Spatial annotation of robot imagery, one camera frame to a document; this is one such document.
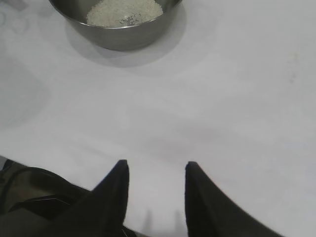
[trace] bowl rim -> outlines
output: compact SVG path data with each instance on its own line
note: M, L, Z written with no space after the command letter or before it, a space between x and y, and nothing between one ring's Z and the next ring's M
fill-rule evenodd
M89 27L94 27L94 28L99 28L99 29L111 29L111 30L114 30L114 29L128 29L128 28L134 28L134 27L138 27L140 25L144 25L144 24L149 24L153 21L156 21L157 19L163 17L165 14L168 14L170 11L173 11L181 2L182 0L178 0L178 2L171 8L169 9L168 11L164 12L162 15L150 20L150 21L146 21L146 22L143 22L143 23L139 23L139 24L136 24L136 25L132 25L132 26L121 26L121 27L107 27L107 26L94 26L94 25L89 25L87 23L84 23L84 22L81 22L81 21L78 21L78 20L75 20L74 18L70 17L70 16L67 16L66 14L64 14L63 12L61 12L57 7L56 5L52 2L52 0L49 0L50 4L54 7L54 9L56 11L59 12L59 14L61 14L62 16L64 16L65 18L73 21L73 22L76 22L76 23L79 23L81 25L84 25L84 26L89 26Z

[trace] metal bowl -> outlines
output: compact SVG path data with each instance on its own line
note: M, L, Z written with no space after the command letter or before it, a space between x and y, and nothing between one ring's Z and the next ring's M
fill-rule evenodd
M111 50L132 50L144 47L156 39L171 24L182 0L155 0L163 15L138 25L99 27L86 23L86 16L100 0L49 0L71 25L92 43Z

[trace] stainless steel bowl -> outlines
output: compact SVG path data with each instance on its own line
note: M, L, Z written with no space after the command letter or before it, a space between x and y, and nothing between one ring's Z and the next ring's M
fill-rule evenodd
M98 27L86 23L90 9L100 0L49 0L72 26L92 43L111 50L132 50L144 47L156 39L171 24L182 0L155 0L163 10L163 15L133 26Z

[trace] white table surface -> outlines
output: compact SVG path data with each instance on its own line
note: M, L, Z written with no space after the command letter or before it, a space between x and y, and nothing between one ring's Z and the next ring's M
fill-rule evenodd
M125 224L182 237L198 161L287 237L316 235L316 1L184 0L153 45L113 52L48 0L0 2L0 154L92 189L130 166Z

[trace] white grains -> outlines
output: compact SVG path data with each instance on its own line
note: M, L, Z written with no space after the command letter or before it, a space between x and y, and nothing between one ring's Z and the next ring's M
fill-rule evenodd
M155 0L101 0L89 11L87 24L122 27L150 21L162 15Z

